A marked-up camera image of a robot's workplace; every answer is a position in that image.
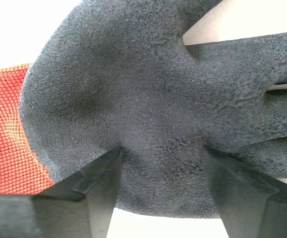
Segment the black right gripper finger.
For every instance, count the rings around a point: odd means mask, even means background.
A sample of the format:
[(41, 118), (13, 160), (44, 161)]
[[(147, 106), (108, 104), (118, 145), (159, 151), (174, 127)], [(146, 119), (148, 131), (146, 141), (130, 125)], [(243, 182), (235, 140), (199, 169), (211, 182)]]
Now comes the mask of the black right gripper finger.
[(230, 238), (287, 238), (287, 184), (217, 150), (203, 156), (204, 173)]
[(104, 238), (120, 191), (116, 147), (36, 195), (0, 195), (0, 238)]

